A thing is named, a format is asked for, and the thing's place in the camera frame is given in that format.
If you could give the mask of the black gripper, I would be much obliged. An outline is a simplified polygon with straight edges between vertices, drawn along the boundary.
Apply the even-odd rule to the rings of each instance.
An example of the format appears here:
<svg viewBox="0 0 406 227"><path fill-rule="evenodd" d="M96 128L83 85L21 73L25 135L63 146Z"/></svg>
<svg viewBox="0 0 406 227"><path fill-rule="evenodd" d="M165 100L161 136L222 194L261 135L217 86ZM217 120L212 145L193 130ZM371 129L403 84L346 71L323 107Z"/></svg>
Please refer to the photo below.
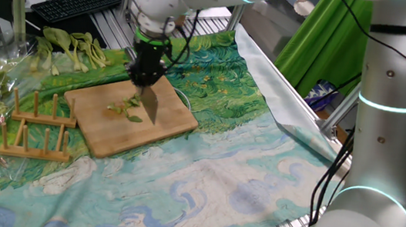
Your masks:
<svg viewBox="0 0 406 227"><path fill-rule="evenodd" d="M126 65L130 80L138 91L150 89L166 73L166 66L161 62L164 54L163 45L152 45L149 42L134 42L133 60Z"/></svg>

